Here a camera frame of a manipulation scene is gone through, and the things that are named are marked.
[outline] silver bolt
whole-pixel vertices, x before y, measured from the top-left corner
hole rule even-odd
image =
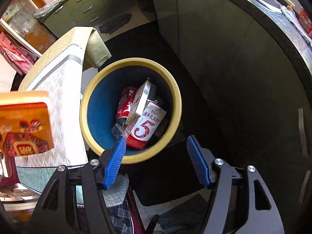
[[[247,169],[252,173],[255,172],[255,167],[253,167],[252,165],[248,165]]]
[[[57,170],[59,171],[59,172],[62,172],[63,170],[65,170],[65,165],[60,165],[58,168],[57,168]]]
[[[224,164],[224,161],[222,159],[215,159],[215,163],[217,165],[223,165]]]
[[[98,164],[99,164],[99,160],[97,160],[97,159],[92,159],[92,160],[90,161],[90,164],[91,164],[91,165],[98,165]]]

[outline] tile floor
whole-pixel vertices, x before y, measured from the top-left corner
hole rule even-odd
[[[142,11],[137,5],[130,7],[125,12],[123,12],[123,14],[126,13],[130,13],[132,15],[130,21],[126,23],[124,26],[120,27],[117,31],[113,32],[112,34],[100,33],[99,27],[102,24],[95,27],[104,42],[132,28],[156,20],[154,12]]]
[[[157,215],[157,214],[161,215],[161,214],[171,210],[172,208],[180,205],[181,203],[187,201],[188,199],[192,198],[196,194],[202,195],[202,197],[205,199],[205,201],[208,201],[209,195],[210,195],[210,190],[203,188],[197,192],[191,193],[191,194],[184,196],[182,198],[179,198],[179,199],[176,199],[173,201],[169,201],[166,203],[146,207],[140,203],[140,201],[139,201],[139,199],[138,199],[138,197],[134,191],[135,201],[137,203],[138,211],[140,213],[140,216],[141,216],[141,219],[142,219],[142,222],[143,222],[143,225],[145,228],[149,225],[149,222],[151,221],[151,219],[154,215]],[[167,233],[167,232],[164,231],[160,227],[160,224],[156,224],[154,234],[164,234],[164,233]]]

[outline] orange food container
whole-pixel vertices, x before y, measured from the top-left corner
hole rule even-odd
[[[0,150],[5,157],[54,147],[46,91],[0,93]]]

